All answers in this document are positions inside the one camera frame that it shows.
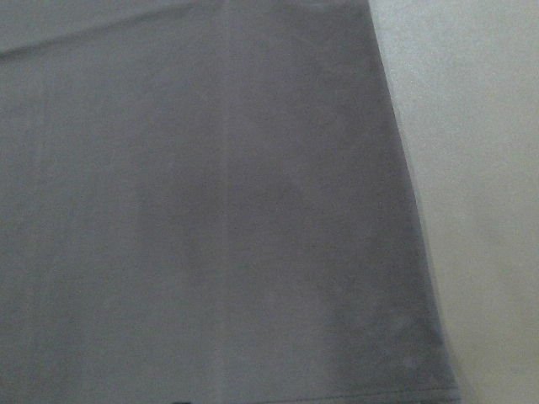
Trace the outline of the dark brown t-shirt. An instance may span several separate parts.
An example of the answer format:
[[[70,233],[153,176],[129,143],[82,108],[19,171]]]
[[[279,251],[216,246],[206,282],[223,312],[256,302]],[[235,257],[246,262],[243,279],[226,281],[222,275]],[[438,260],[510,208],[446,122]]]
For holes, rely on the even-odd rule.
[[[4,403],[458,403],[367,1],[1,49]]]

